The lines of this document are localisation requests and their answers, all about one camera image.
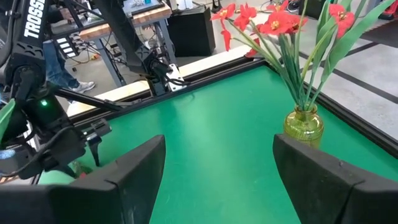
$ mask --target jeans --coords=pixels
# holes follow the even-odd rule
[[[77,88],[79,82],[65,69],[65,60],[53,42],[43,43],[47,80],[62,88]]]

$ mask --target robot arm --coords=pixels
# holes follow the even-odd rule
[[[87,142],[99,166],[97,150],[100,137],[110,132],[105,121],[92,124],[85,133],[75,128],[45,81],[42,43],[45,40],[49,2],[14,0],[8,13],[10,23],[0,67],[9,58],[5,71],[6,85],[11,87],[11,98],[15,99],[16,107],[10,121],[13,125],[7,128],[1,144],[5,149],[18,142],[17,154],[12,159],[20,168],[3,176],[19,175],[22,179],[28,179],[43,170],[61,170],[70,174],[67,165],[84,155]],[[169,78],[176,66],[163,63],[155,52],[145,47],[117,0],[95,0],[95,4],[124,47],[127,65],[133,72],[146,75],[152,95],[171,91],[168,82],[185,85],[183,81]],[[37,152],[21,142],[21,134],[26,131],[28,121],[44,144]]]

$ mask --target green led light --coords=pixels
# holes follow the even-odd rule
[[[47,106],[49,103],[47,102],[47,100],[42,100],[40,101],[40,103],[42,104],[42,106]]]

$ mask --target sneaker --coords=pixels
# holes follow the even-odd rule
[[[73,91],[76,91],[78,93],[84,93],[88,90],[92,90],[95,87],[94,82],[80,82],[80,85],[77,88],[73,88]]]

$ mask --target metal bracket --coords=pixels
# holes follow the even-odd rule
[[[170,90],[175,92],[187,87],[186,85],[176,85],[171,82],[171,80],[180,80],[181,82],[184,82],[184,79],[181,77],[180,71],[175,64],[170,64],[169,67],[172,69],[172,71],[168,72],[166,75],[168,77],[167,85],[169,86]]]

